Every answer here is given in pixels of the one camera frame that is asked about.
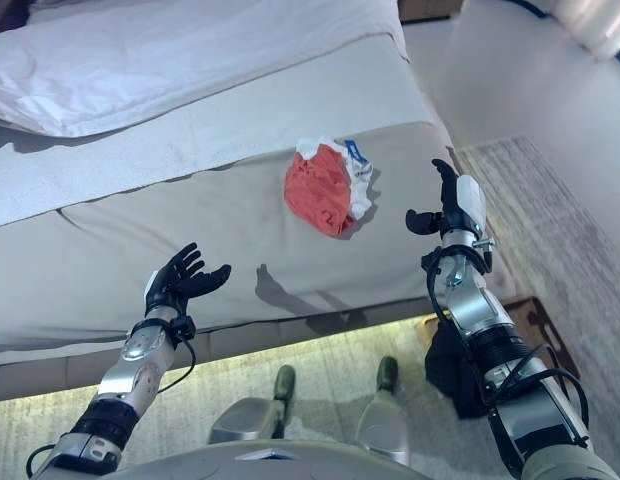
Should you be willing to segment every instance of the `gray carpet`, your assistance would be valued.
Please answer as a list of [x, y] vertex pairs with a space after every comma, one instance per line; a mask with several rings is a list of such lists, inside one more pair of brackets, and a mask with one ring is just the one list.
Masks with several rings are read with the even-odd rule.
[[[620, 256], [527, 138], [457, 156], [485, 191], [498, 248], [542, 301], [581, 370], [595, 451], [620, 476]], [[611, 208], [620, 221], [620, 205]]]
[[[614, 248], [525, 138], [465, 149], [458, 157], [486, 192], [500, 248], [541, 298], [572, 352], [590, 398], [595, 447], [620, 474], [620, 265]], [[391, 353], [401, 368], [398, 397], [410, 416], [412, 466], [435, 479], [510, 478], [486, 421], [460, 422], [425, 382], [425, 352], [414, 323], [199, 365], [152, 405], [124, 465], [203, 445], [214, 419], [232, 402], [270, 395], [283, 363], [298, 374], [287, 436], [350, 442], [373, 393], [377, 363]], [[69, 429], [93, 393], [88, 387], [0, 402], [0, 479], [23, 478], [27, 454]]]

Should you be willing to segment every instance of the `robotic hand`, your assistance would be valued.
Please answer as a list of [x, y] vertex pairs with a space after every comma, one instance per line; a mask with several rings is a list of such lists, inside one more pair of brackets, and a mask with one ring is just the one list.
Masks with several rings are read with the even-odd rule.
[[[428, 294], [439, 321], [448, 322], [465, 352], [502, 461], [513, 477], [524, 480], [619, 480], [592, 451], [587, 399], [578, 380], [556, 362], [547, 368], [536, 354], [551, 347], [530, 349], [486, 289], [482, 275], [491, 270], [494, 241], [483, 237], [483, 191], [442, 160], [432, 163], [441, 174], [442, 212], [409, 210], [406, 225], [418, 235], [441, 235], [443, 248], [421, 259]], [[450, 317], [435, 296], [435, 279], [444, 272]], [[567, 398], [565, 380], [577, 391], [580, 416]]]
[[[34, 476], [42, 479], [92, 478], [117, 469], [121, 453], [135, 425], [157, 393], [183, 380], [196, 362], [188, 340], [196, 333], [186, 315], [188, 300], [221, 287], [230, 276], [230, 265], [211, 273], [197, 245], [191, 243], [164, 267], [154, 272], [146, 287], [145, 318], [128, 333], [117, 363], [103, 377], [97, 394], [69, 433], [62, 435]], [[163, 374], [183, 342], [190, 351], [190, 369], [168, 387], [159, 390]]]

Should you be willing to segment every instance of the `crumpled red fabric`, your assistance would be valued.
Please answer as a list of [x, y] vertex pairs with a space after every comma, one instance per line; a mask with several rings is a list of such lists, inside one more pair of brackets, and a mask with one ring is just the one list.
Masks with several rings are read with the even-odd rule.
[[283, 197], [295, 215], [326, 235], [339, 236], [354, 223], [348, 215], [350, 177], [341, 154], [327, 145], [319, 145], [310, 160], [294, 154]]

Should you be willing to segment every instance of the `black cable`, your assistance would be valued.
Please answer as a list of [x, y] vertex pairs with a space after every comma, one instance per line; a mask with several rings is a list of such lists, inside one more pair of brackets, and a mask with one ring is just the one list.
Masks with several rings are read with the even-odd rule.
[[495, 398], [495, 401], [502, 400], [503, 398], [508, 398], [513, 393], [532, 387], [540, 380], [550, 377], [564, 377], [567, 380], [570, 380], [570, 383], [572, 383], [575, 390], [577, 391], [577, 395], [579, 396], [579, 405], [581, 406], [581, 420], [583, 421], [583, 424], [586, 426], [586, 428], [588, 428], [590, 423], [590, 412], [588, 407], [588, 399], [586, 398], [586, 394], [583, 391], [583, 387], [574, 375], [562, 368], [548, 368], [543, 372], [538, 372], [528, 377], [524, 377], [521, 380], [518, 380], [517, 383], [509, 387], [506, 391], [498, 395], [498, 398]]
[[[488, 402], [486, 400], [486, 397], [483, 391], [482, 375], [476, 363], [474, 362], [474, 356], [472, 355], [472, 351], [470, 350], [470, 347], [468, 347], [468, 344], [466, 343], [465, 339], [461, 335], [461, 332], [459, 332], [459, 329], [457, 328], [457, 325], [454, 323], [454, 321], [448, 318], [443, 313], [443, 310], [441, 306], [439, 305], [439, 301], [437, 300], [437, 296], [435, 295], [435, 292], [434, 292], [435, 278], [440, 273], [439, 262], [441, 261], [443, 257], [456, 255], [458, 253], [465, 254], [467, 253], [467, 250], [471, 250], [472, 252], [476, 254], [476, 257], [478, 257], [479, 263], [483, 261], [483, 259], [479, 256], [479, 254], [476, 251], [472, 250], [470, 247], [466, 247], [465, 245], [463, 245], [464, 251], [459, 251], [459, 249], [455, 247], [457, 247], [457, 245], [453, 245], [452, 247], [447, 247], [444, 249], [438, 248], [437, 250], [435, 250], [434, 258], [430, 262], [430, 265], [428, 266], [428, 270], [426, 272], [426, 288], [428, 289], [428, 296], [430, 297], [430, 303], [432, 304], [432, 308], [437, 314], [439, 321], [443, 323], [446, 323], [446, 322], [449, 323], [452, 326], [452, 331], [454, 331], [457, 334], [457, 339], [459, 340], [459, 344], [461, 345], [461, 348], [463, 349], [468, 365], [470, 366], [470, 371], [472, 372], [472, 376], [474, 377], [475, 383], [479, 386], [479, 396], [481, 397], [481, 403], [483, 403], [485, 406], [488, 406]], [[475, 268], [477, 268], [477, 270], [480, 271], [481, 266], [475, 265]]]
[[180, 336], [180, 335], [177, 335], [177, 338], [179, 340], [181, 340], [183, 342], [183, 344], [190, 351], [190, 368], [188, 368], [188, 371], [186, 373], [181, 375], [179, 378], [177, 378], [170, 385], [168, 385], [167, 387], [163, 387], [163, 388], [159, 389], [157, 394], [165, 392], [166, 390], [174, 387], [177, 383], [179, 383], [180, 381], [185, 379], [188, 375], [190, 375], [190, 373], [192, 373], [192, 370], [194, 370], [194, 366], [197, 364], [197, 355], [194, 353], [194, 349], [192, 348], [192, 345], [190, 345], [190, 342], [188, 340], [186, 340], [185, 338], [183, 338], [182, 336]]
[[32, 475], [34, 475], [34, 473], [32, 472], [32, 461], [34, 460], [34, 457], [39, 455], [41, 452], [45, 452], [46, 450], [52, 450], [54, 447], [55, 444], [50, 443], [48, 445], [44, 445], [43, 447], [37, 448], [34, 452], [30, 454], [28, 460], [26, 461], [26, 475], [28, 475], [28, 478], [32, 478]]
[[[575, 387], [575, 390], [577, 390], [577, 395], [579, 396], [579, 404], [581, 407], [581, 419], [587, 428], [590, 418], [589, 418], [588, 399], [585, 395], [585, 392], [583, 391], [583, 388], [581, 387], [581, 384], [579, 383], [579, 380], [577, 380], [576, 377], [574, 377], [570, 372], [559, 368], [559, 361], [558, 361], [556, 352], [550, 345], [547, 345], [547, 344], [538, 345], [533, 350], [531, 350], [525, 357], [523, 357], [517, 363], [515, 368], [510, 372], [510, 374], [506, 377], [504, 382], [500, 385], [499, 389], [497, 389], [497, 392], [490, 399], [486, 398], [484, 390], [483, 390], [482, 375], [473, 361], [472, 351], [468, 347], [467, 343], [465, 342], [465, 339], [459, 332], [453, 320], [448, 318], [443, 313], [443, 310], [441, 309], [441, 306], [439, 305], [439, 301], [437, 300], [437, 297], [434, 292], [435, 278], [440, 273], [439, 262], [441, 261], [443, 257], [453, 256], [453, 255], [458, 255], [458, 254], [465, 255], [466, 258], [470, 260], [470, 262], [473, 264], [473, 266], [477, 269], [479, 273], [483, 274], [487, 271], [487, 268], [486, 268], [487, 266], [485, 265], [483, 258], [481, 258], [481, 256], [474, 249], [467, 247], [465, 245], [453, 245], [451, 247], [446, 247], [444, 249], [435, 250], [435, 254], [432, 258], [430, 265], [428, 266], [428, 270], [426, 274], [426, 287], [428, 289], [428, 296], [430, 297], [430, 302], [432, 303], [432, 307], [437, 317], [439, 318], [439, 321], [451, 323], [452, 326], [454, 327], [453, 330], [457, 333], [457, 337], [462, 345], [464, 353], [466, 354], [466, 359], [468, 360], [468, 363], [471, 367], [470, 369], [479, 387], [479, 395], [481, 397], [481, 401], [483, 402], [483, 404], [486, 405], [487, 407], [494, 406], [496, 401], [499, 400], [502, 396], [511, 395], [515, 388], [517, 390], [522, 389], [522, 388], [527, 388], [529, 386], [532, 386], [534, 383], [540, 380], [543, 380], [544, 378], [555, 377], [555, 376], [559, 377], [560, 379], [559, 383], [561, 385], [561, 390], [564, 392], [566, 397], [568, 397], [567, 388], [564, 382], [564, 378], [565, 378], [565, 379], [570, 380], [572, 385]], [[548, 352], [550, 353], [550, 357], [552, 359], [552, 362], [555, 368], [547, 369], [544, 372], [539, 372], [539, 373], [530, 375], [528, 377], [525, 377], [523, 380], [519, 380], [513, 386], [508, 386], [508, 384], [512, 381], [512, 379], [515, 378], [515, 376], [519, 373], [519, 371], [521, 371], [521, 369], [530, 360], [532, 360], [532, 358], [536, 355], [536, 353], [542, 348], [546, 348]], [[577, 439], [581, 438], [579, 437], [574, 427], [573, 427], [573, 432], [575, 433], [575, 437]]]

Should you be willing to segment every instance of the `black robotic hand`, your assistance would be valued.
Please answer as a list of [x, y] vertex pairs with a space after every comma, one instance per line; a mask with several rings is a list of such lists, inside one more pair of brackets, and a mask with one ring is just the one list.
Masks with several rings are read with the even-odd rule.
[[186, 314], [188, 300], [213, 292], [230, 277], [230, 265], [211, 273], [199, 270], [205, 265], [196, 243], [184, 247], [164, 265], [146, 293], [146, 315], [157, 307], [174, 308], [179, 316]]

